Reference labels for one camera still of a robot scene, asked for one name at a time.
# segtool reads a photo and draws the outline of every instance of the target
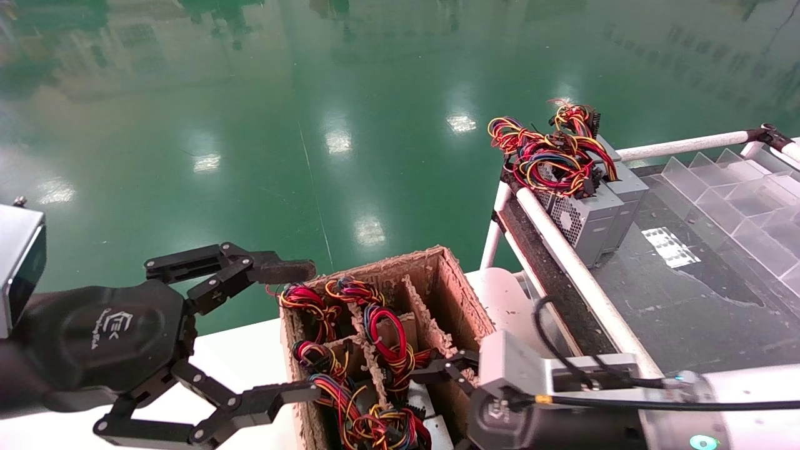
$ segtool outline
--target cardboard divider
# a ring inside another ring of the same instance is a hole
[[[436,323],[436,319],[430,316],[430,310],[422,302],[422,298],[417,293],[417,289],[411,283],[411,277],[408,275],[404,276],[400,286],[405,292],[408,308],[411,310],[412,314],[414,314],[414,317],[418,317],[415,323],[420,345],[424,348],[435,348],[446,358],[455,355],[457,350],[453,347],[453,337],[442,331]]]

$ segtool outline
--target black wire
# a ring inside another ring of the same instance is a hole
[[[675,403],[637,400],[587,399],[578,397],[552,397],[553,404],[583,406],[587,408],[649,409],[654,411],[775,411],[781,409],[800,409],[800,401],[774,401],[750,403]]]
[[[664,380],[661,378],[636,378],[630,376],[629,373],[623,372],[617,368],[612,368],[610,365],[604,363],[599,356],[592,355],[592,359],[595,363],[600,366],[600,368],[613,376],[616,376],[619,380],[623,383],[627,383],[630,386],[637,386],[639,388],[651,388],[651,389],[664,389]]]
[[[553,345],[553,343],[550,342],[550,339],[548,339],[547,335],[545,334],[545,329],[542,326],[542,309],[544,309],[544,307],[548,303],[551,303],[552,301],[553,301],[552,295],[545,295],[538,301],[538,303],[536,304],[536,308],[534,308],[534,324],[536,325],[536,332],[539,334],[539,339],[542,341],[543,344],[545,344],[547,350],[550,350],[550,353],[552,353],[553,356],[555,356],[559,361],[561,361],[561,364],[564,364],[564,367],[567,368],[567,370],[569,370],[573,376],[581,380],[581,383],[583,383],[585,386],[591,388],[592,386],[594,386],[592,379],[589,378],[586,372],[577,368],[575,364],[572,364],[567,358],[565,358],[564,355],[562,355],[561,352],[558,351],[555,345]]]
[[[553,302],[553,296],[547,295],[539,300],[539,303],[536,305],[534,310],[534,324],[536,325],[536,332],[539,334],[539,339],[545,344],[547,350],[550,350],[550,353],[553,354],[561,364],[572,373],[574,376],[578,377],[582,383],[586,384],[588,387],[592,387],[592,380],[586,374],[585,371],[579,369],[574,364],[572,364],[567,358],[565,358],[561,352],[550,342],[547,338],[547,335],[544,332],[544,327],[542,326],[542,309],[548,304]],[[635,378],[630,376],[629,374],[618,370],[616,368],[612,368],[610,365],[604,363],[598,356],[592,355],[592,359],[595,363],[600,366],[600,368],[613,376],[616,376],[620,381],[626,383],[630,386],[637,386],[639,388],[651,388],[651,389],[663,389],[664,388],[664,380],[661,379],[647,379],[647,378]]]

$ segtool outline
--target clear acrylic divider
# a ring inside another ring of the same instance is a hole
[[[771,157],[676,158],[662,176],[735,242],[800,295],[800,173]]]
[[[692,203],[697,202],[700,195],[708,189],[705,184],[697,175],[689,171],[686,166],[678,161],[675,157],[670,158],[670,161],[664,167],[661,175],[673,186],[675,189],[686,196]]]

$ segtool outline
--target cardboard compartment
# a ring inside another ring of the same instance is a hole
[[[316,291],[324,291],[329,279],[345,275],[378,286],[389,300],[388,306],[400,313],[413,312],[420,318],[418,327],[430,329],[432,333],[438,333],[438,328],[450,335],[438,345],[431,345],[448,356],[454,354],[452,347],[477,351],[480,340],[494,331],[458,260],[448,248],[436,246],[395,256],[315,279],[308,285]],[[403,281],[407,276],[410,285]]]
[[[467,283],[458,261],[450,250],[433,247],[409,255],[384,259],[377,263],[341,271],[310,281],[307,285],[317,292],[324,292],[325,283],[330,279],[350,276],[377,286],[388,300],[388,305],[400,315],[406,334],[413,336],[415,349],[435,348],[444,356],[452,356],[460,349],[477,351],[483,337],[494,332],[486,311],[478,301],[472,287]],[[364,368],[369,372],[375,386],[378,401],[387,405],[386,389],[383,386],[383,373],[378,367],[377,352],[366,340],[361,308],[348,305],[355,334],[353,342],[361,348]],[[284,339],[289,346],[306,335],[305,325],[295,311],[281,310],[284,321]],[[387,323],[389,332],[385,339],[391,343],[394,330]],[[288,370],[292,380],[304,380],[307,374],[294,358],[287,357]],[[465,372],[468,380],[475,380],[475,374]],[[454,444],[466,435],[466,410],[469,399],[455,382],[432,384],[428,386],[436,414],[442,415]],[[298,445],[308,450],[340,448],[338,443],[326,436],[326,426],[317,405],[299,404],[294,406],[300,437]]]
[[[320,295],[324,294],[325,292],[324,287],[322,290],[315,287],[314,290]],[[325,296],[322,298],[327,304],[330,304],[330,299],[326,298]],[[316,340],[318,332],[317,319],[312,317],[310,314],[298,314],[298,318],[302,324],[303,338],[310,341]],[[342,314],[340,314],[336,319],[334,329],[336,330],[336,336],[339,339],[358,334],[358,331],[354,326],[353,311],[348,307],[343,307]]]

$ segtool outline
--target black table surface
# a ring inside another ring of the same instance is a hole
[[[800,299],[661,175],[620,249],[592,269],[667,375],[800,363]],[[670,268],[642,231],[666,228],[700,259]]]

